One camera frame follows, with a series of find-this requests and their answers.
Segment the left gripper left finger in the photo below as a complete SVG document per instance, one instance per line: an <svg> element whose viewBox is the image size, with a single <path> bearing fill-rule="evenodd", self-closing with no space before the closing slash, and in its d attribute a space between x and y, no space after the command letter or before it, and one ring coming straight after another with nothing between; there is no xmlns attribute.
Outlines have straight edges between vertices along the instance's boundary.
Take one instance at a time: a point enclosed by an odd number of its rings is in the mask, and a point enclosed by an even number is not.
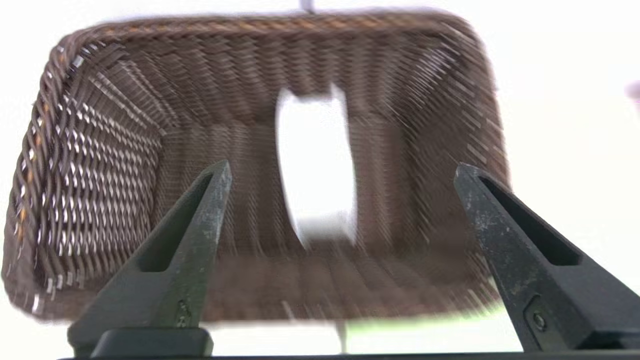
<svg viewBox="0 0 640 360"><path fill-rule="evenodd" d="M76 354L210 354L204 302L233 184L206 167L67 330Z"/></svg>

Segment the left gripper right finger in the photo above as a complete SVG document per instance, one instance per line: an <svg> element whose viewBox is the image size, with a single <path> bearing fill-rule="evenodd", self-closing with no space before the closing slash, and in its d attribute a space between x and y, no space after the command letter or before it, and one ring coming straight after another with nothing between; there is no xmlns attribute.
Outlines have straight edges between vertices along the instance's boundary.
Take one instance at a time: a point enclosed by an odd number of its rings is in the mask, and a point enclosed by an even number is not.
<svg viewBox="0 0 640 360"><path fill-rule="evenodd" d="M639 296L489 173L455 191L526 352L637 352Z"/></svg>

